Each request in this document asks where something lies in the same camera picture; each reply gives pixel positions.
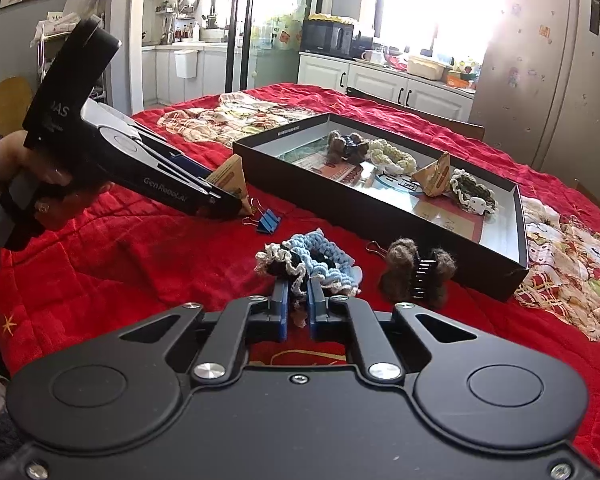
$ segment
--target microwave oven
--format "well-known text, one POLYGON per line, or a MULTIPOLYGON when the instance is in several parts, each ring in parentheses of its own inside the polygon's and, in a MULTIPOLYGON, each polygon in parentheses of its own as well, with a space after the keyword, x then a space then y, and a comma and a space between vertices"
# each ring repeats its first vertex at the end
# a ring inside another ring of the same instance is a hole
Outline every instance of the microwave oven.
POLYGON ((352 23, 304 20, 300 50, 314 54, 350 58, 351 45, 358 35, 352 23))

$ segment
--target red bedspread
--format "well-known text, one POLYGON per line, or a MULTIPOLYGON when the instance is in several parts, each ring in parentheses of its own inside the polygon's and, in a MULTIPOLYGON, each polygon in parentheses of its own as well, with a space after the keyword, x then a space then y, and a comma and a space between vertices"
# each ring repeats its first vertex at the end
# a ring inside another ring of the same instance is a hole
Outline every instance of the red bedspread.
MULTIPOLYGON (((582 195, 478 140, 392 108, 316 87, 276 85, 248 93, 318 112, 336 112, 449 150, 516 181, 523 195, 539 198, 563 215, 576 215, 600 232, 600 211, 582 195)), ((195 101, 194 106, 214 107, 217 101, 210 96, 195 101)), ((177 106, 187 107, 192 103, 177 106)), ((191 144, 160 130, 156 123, 163 113, 151 110, 136 118, 209 167, 218 166, 231 153, 220 144, 191 144)), ((282 213, 274 237, 258 235, 240 220, 190 218, 115 187, 63 231, 46 233, 21 253, 3 251, 0 348, 7 366, 15 372, 35 358, 186 301, 199 301, 207 309, 218 310, 233 298, 267 294, 271 279, 254 274, 254 254, 267 242, 317 227, 364 270, 361 297, 377 310, 391 308, 376 288, 383 262, 365 251, 366 240, 276 197, 256 189, 250 192, 266 207, 282 213)), ((499 303, 455 283, 449 285, 443 313, 573 366, 590 393, 589 411, 575 445, 600 465, 600 342, 588 341, 573 326, 541 310, 522 308, 515 300, 499 303)), ((305 330, 291 327, 286 344, 260 345, 252 359, 266 364, 328 364, 341 354, 340 346, 314 344, 305 330)))

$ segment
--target black box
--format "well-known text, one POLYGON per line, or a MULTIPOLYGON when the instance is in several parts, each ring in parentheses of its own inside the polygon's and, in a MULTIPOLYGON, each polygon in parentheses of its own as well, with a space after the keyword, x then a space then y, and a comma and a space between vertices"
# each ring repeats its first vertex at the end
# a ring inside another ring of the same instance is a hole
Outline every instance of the black box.
POLYGON ((339 181, 332 180, 323 174, 332 171, 339 174, 339 166, 319 164, 326 153, 326 136, 331 130, 343 135, 359 132, 368 139, 385 139, 411 153, 418 168, 443 153, 335 114, 315 116, 237 140, 234 153, 242 157, 247 181, 257 188, 385 248, 401 237, 412 238, 423 257, 431 249, 441 247, 456 258, 456 282, 496 300, 505 301, 513 294, 528 271, 522 202, 515 183, 451 156, 452 171, 466 170, 496 194, 498 211, 491 217, 481 217, 461 211, 449 198, 429 199, 411 188, 414 183, 408 178, 377 176, 367 167, 373 168, 370 162, 356 166, 355 171, 340 176, 339 181), (352 184, 353 173, 360 174, 355 184, 352 184))

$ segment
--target white trash bin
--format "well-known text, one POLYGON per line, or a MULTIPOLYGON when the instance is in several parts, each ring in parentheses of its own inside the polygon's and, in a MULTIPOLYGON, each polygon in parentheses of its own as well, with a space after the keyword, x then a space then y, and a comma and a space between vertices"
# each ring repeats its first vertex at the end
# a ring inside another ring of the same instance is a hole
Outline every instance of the white trash bin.
POLYGON ((176 76, 190 79, 198 74, 198 51, 176 50, 176 76))

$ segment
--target window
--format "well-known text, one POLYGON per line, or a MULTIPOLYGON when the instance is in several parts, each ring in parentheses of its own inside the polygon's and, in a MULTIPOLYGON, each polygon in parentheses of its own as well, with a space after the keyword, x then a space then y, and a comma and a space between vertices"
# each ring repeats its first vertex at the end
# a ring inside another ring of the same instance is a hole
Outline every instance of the window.
POLYGON ((411 53, 428 50, 438 30, 435 51, 481 62, 500 18, 503 0, 379 0, 383 43, 411 53))

